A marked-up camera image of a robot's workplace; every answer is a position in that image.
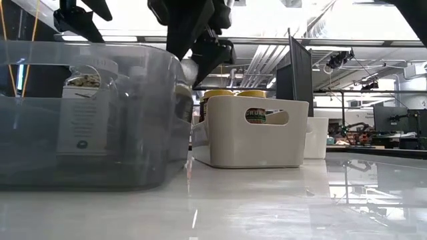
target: clear plastic bin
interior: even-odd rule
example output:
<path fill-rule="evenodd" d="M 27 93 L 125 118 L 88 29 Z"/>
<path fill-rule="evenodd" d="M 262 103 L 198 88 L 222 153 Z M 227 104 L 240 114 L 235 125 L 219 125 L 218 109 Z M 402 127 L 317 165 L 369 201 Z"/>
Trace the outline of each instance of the clear plastic bin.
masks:
<path fill-rule="evenodd" d="M 0 58 L 88 66 L 101 78 L 94 94 L 75 99 L 0 96 L 0 189 L 147 189 L 182 169 L 193 100 L 172 54 L 136 45 L 3 41 Z"/>

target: yellow jar lid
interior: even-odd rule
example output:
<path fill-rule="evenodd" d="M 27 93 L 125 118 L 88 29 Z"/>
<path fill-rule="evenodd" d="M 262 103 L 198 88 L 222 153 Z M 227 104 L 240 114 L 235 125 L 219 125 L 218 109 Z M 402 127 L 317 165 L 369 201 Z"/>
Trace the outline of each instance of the yellow jar lid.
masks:
<path fill-rule="evenodd" d="M 263 97 L 266 98 L 266 92 L 261 90 L 242 91 L 238 94 L 240 97 Z"/>
<path fill-rule="evenodd" d="M 234 93 L 228 90 L 211 90 L 203 94 L 203 99 L 213 96 L 234 96 Z"/>

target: white storage bin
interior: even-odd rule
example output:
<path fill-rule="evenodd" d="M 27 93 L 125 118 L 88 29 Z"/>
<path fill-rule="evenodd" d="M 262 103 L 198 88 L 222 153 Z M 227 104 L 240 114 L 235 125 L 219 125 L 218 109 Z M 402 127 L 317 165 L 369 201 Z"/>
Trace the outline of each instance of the white storage bin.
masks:
<path fill-rule="evenodd" d="M 267 124 L 251 124 L 249 108 L 281 109 Z M 207 119 L 193 128 L 193 156 L 213 167 L 297 167 L 304 159 L 308 103 L 215 96 Z"/>
<path fill-rule="evenodd" d="M 324 159 L 326 157 L 326 140 L 328 138 L 326 117 L 309 117 L 307 120 L 305 159 Z"/>

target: glossy table surface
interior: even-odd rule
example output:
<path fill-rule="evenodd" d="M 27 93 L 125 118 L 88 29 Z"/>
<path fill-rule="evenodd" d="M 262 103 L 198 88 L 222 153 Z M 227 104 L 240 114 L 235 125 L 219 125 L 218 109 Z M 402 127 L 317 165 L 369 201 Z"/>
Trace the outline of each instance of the glossy table surface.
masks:
<path fill-rule="evenodd" d="M 331 153 L 299 169 L 189 163 L 149 191 L 1 192 L 0 239 L 427 239 L 427 161 Z"/>

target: computer monitor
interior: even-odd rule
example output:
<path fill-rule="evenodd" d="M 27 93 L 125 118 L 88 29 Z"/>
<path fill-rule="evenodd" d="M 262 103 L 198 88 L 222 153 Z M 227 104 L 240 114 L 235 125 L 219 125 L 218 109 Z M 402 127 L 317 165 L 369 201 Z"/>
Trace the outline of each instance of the computer monitor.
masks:
<path fill-rule="evenodd" d="M 410 114 L 409 118 L 409 132 L 415 132 L 419 131 L 417 134 L 419 137 L 427 137 L 427 109 L 417 109 L 417 110 L 408 110 Z"/>
<path fill-rule="evenodd" d="M 390 118 L 397 115 L 407 115 L 408 109 L 405 107 L 383 107 L 374 106 L 374 124 L 375 131 L 390 132 L 409 130 L 409 119 L 402 117 L 398 121 L 392 121 Z"/>

